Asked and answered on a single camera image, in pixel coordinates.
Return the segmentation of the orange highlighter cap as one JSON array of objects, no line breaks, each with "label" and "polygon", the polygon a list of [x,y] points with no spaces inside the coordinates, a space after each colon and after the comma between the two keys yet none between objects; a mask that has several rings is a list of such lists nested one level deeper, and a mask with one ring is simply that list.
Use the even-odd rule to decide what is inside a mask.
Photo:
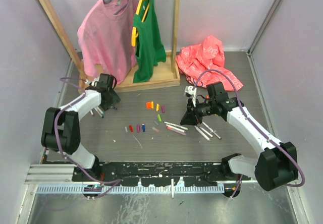
[{"label": "orange highlighter cap", "polygon": [[152,109],[152,108],[151,108],[151,101],[149,101],[149,102],[147,102],[147,103],[146,103],[146,108],[147,108],[147,109]]}]

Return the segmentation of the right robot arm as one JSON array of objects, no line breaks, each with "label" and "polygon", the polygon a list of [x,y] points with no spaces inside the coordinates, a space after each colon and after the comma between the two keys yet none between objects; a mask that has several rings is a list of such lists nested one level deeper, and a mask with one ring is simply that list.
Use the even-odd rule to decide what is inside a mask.
[{"label": "right robot arm", "polygon": [[257,180],[266,191],[298,179],[297,150],[291,142],[283,143],[270,134],[252,117],[242,101],[228,96],[221,82],[208,85],[207,91],[209,97],[199,102],[196,89],[193,86],[185,88],[188,103],[180,124],[198,126],[203,123],[203,117],[217,115],[240,132],[256,153],[255,158],[239,153],[222,158],[224,179],[231,181],[244,175]]}]

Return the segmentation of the green capped marker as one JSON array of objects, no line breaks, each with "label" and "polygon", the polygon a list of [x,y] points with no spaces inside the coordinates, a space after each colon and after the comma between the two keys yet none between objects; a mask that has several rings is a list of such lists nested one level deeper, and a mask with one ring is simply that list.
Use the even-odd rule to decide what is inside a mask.
[{"label": "green capped marker", "polygon": [[183,129],[183,130],[189,130],[187,127],[180,126],[180,125],[177,125],[177,124],[174,124],[174,123],[170,123],[170,122],[166,122],[166,121],[164,121],[164,123],[167,124],[167,125],[171,125],[171,126]]}]

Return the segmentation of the brown marker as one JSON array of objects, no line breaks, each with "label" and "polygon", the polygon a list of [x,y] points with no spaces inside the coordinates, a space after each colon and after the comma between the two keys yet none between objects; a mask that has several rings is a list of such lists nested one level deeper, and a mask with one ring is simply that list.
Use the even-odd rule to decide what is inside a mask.
[{"label": "brown marker", "polygon": [[210,133],[214,134],[219,140],[222,140],[222,137],[216,132],[216,130],[213,130],[208,124],[205,122],[202,122],[202,124],[210,131]]}]

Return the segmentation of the grey capped white marker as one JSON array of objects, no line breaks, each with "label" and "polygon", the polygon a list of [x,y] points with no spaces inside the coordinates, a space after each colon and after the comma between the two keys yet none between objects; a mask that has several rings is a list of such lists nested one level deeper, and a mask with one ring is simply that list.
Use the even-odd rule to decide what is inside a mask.
[{"label": "grey capped white marker", "polygon": [[171,127],[171,128],[176,129],[176,130],[179,130],[179,131],[185,132],[185,130],[180,129],[180,128],[177,128],[177,127],[174,127],[174,126],[171,126],[171,125],[166,125],[166,127]]}]

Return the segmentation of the pink pen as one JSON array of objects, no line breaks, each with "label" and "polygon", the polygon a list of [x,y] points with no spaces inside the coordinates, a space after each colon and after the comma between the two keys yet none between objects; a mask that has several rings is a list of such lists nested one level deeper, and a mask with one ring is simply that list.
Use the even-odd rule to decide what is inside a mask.
[{"label": "pink pen", "polygon": [[186,133],[185,133],[185,132],[182,132],[182,131],[176,130],[176,129],[171,128],[171,127],[167,127],[167,129],[168,129],[168,130],[171,130],[171,131],[173,131],[173,132],[176,132],[176,133],[178,133],[178,134],[184,135],[184,136],[186,135]]}]

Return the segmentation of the green marker cap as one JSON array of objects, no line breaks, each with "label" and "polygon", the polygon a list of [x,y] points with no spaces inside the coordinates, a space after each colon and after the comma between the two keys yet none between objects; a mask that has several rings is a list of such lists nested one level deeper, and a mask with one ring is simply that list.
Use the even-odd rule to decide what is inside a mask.
[{"label": "green marker cap", "polygon": [[159,122],[162,122],[162,118],[161,118],[160,114],[157,115],[157,118],[158,118]]}]

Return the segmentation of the red capped marker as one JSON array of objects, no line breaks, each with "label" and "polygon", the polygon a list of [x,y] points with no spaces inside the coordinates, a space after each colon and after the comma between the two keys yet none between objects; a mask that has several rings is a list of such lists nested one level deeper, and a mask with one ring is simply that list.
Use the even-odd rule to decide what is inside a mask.
[{"label": "red capped marker", "polygon": [[209,138],[213,138],[213,135],[209,133],[205,128],[199,127]]}]

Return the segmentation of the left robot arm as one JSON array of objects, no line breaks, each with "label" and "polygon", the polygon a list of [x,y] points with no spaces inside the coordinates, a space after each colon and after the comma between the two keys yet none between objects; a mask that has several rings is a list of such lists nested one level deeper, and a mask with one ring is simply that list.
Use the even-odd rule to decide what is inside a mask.
[{"label": "left robot arm", "polygon": [[59,108],[50,107],[45,113],[41,145],[82,167],[83,176],[90,182],[100,178],[101,169],[94,165],[95,156],[81,144],[79,122],[94,108],[103,114],[114,108],[121,100],[116,85],[114,76],[100,74],[79,97]]}]

